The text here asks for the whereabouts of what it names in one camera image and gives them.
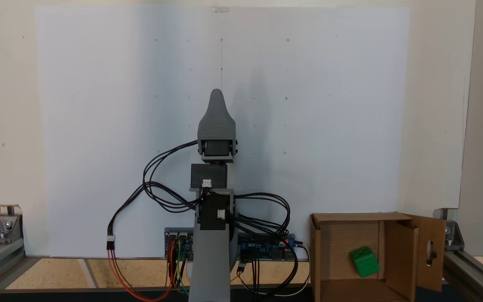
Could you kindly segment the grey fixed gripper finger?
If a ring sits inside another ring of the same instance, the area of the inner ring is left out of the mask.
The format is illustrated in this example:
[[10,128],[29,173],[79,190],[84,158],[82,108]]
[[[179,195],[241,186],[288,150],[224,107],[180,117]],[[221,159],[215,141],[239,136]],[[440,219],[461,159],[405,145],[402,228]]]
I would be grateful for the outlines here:
[[212,90],[199,128],[236,128],[236,123],[228,112],[226,100],[220,89]]

